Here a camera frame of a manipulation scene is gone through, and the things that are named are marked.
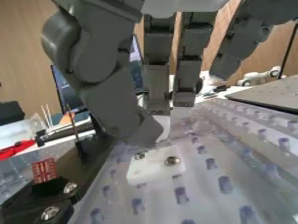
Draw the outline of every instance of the wire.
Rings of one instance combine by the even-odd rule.
[[[291,46],[292,46],[294,39],[295,39],[296,30],[298,30],[298,23],[295,24],[294,29],[292,29],[291,38],[290,38],[290,42],[288,42],[287,49],[286,49],[286,54],[284,54],[284,57],[283,57],[283,60],[282,60],[280,72],[278,74],[276,79],[282,78],[282,74],[283,74],[283,71],[284,71],[286,62],[287,62],[287,58],[288,58],[288,54],[290,54],[290,50],[291,50]]]

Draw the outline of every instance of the bolt head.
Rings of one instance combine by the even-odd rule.
[[[41,220],[48,221],[58,214],[58,212],[60,212],[60,208],[57,206],[48,207],[41,214],[41,217],[40,217]]]
[[[179,163],[179,158],[177,158],[175,156],[169,156],[165,160],[165,166],[174,166],[178,163]]]
[[[77,189],[77,184],[73,183],[73,182],[69,182],[69,183],[65,185],[62,192],[64,192],[64,194],[69,194],[69,193],[72,193],[76,189]]]
[[[145,152],[138,152],[135,155],[134,155],[134,159],[135,160],[139,160],[139,159],[143,159],[145,158]]]

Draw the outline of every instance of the gray robot arm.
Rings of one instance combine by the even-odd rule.
[[[129,49],[142,1],[54,0],[58,12],[42,29],[42,47],[105,131],[151,146],[162,127],[138,107]]]
[[[296,17],[296,0],[242,0],[213,61],[210,75],[227,80],[258,44],[266,41],[272,26]]]

